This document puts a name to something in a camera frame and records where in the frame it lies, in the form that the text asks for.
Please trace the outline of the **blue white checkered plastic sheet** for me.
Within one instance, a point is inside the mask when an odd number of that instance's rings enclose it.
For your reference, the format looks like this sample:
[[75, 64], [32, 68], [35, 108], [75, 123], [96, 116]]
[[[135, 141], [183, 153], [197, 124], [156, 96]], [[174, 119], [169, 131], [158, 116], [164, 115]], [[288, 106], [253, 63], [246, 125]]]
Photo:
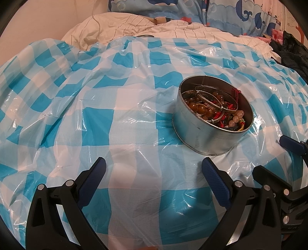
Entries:
[[83, 212], [108, 248], [198, 249], [224, 209], [202, 155], [173, 129], [190, 76], [230, 83], [253, 109], [249, 131], [213, 158], [219, 168], [249, 186], [257, 165], [307, 185], [306, 165], [278, 144], [307, 139], [307, 85], [292, 69], [233, 42], [124, 37], [81, 51], [44, 39], [1, 66], [1, 217], [19, 243], [37, 186], [62, 185], [103, 157], [106, 175]]

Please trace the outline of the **round silver metal tin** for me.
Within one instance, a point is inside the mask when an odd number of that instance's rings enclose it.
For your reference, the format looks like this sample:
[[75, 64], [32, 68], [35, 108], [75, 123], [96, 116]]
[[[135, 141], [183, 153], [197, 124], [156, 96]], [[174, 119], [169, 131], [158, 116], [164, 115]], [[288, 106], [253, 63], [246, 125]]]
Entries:
[[173, 127], [197, 153], [221, 155], [247, 133], [253, 111], [241, 91], [224, 80], [192, 76], [178, 88]]

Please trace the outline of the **black garment pile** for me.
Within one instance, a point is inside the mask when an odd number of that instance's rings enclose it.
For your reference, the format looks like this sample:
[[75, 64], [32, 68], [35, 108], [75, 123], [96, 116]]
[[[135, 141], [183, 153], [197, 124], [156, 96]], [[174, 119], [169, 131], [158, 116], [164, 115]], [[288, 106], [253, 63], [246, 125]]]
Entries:
[[281, 64], [295, 70], [307, 83], [308, 59], [307, 48], [292, 34], [283, 32], [282, 45], [272, 40], [269, 45], [281, 58]]

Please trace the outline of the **blue whale cartoon bedding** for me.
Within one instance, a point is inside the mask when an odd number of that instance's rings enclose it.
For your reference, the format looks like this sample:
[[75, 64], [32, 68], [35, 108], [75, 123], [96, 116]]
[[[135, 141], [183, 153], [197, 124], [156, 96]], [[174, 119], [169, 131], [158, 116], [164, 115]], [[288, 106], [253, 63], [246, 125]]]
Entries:
[[285, 18], [281, 1], [108, 1], [108, 11], [198, 22], [235, 36], [251, 37], [271, 36], [273, 29], [283, 27]]

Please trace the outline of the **small round metal lid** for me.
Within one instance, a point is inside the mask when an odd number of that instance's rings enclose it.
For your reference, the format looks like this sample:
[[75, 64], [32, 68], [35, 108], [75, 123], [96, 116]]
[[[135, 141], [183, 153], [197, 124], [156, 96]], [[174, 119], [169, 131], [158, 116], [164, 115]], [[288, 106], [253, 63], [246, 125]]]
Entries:
[[150, 34], [144, 34], [144, 35], [138, 35], [137, 38], [154, 38], [154, 36]]

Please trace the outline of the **white grid-pattern quilt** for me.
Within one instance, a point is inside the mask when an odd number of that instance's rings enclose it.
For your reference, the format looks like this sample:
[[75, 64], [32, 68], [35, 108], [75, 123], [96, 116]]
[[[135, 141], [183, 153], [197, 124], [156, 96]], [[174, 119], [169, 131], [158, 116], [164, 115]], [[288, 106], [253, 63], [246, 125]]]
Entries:
[[108, 44], [121, 37], [136, 37], [150, 34], [156, 38], [197, 38], [218, 42], [233, 42], [249, 46], [265, 58], [273, 58], [281, 62], [280, 56], [273, 48], [260, 38], [221, 31], [217, 28], [206, 27], [201, 23], [189, 24], [182, 20], [166, 18], [150, 18], [132, 13], [105, 12], [91, 16], [71, 28], [62, 38], [69, 45], [87, 51], [90, 46], [99, 42]]

